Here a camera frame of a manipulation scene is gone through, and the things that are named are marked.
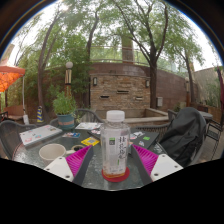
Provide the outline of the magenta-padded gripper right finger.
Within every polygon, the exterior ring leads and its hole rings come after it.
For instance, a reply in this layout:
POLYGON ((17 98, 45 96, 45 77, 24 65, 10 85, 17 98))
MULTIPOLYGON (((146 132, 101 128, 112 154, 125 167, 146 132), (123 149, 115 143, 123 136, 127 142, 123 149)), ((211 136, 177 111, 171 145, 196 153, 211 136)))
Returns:
POLYGON ((132 145, 131 155, 144 185, 164 178, 182 169, 167 154, 157 155, 141 146, 132 145))

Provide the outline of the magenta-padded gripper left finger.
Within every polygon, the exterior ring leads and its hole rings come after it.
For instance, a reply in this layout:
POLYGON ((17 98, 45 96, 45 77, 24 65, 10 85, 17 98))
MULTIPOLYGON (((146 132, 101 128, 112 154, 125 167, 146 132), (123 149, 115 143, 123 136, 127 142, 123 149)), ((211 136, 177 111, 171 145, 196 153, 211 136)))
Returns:
POLYGON ((56 158, 44 170, 81 186, 92 157, 93 146, 89 145, 67 157, 56 158))

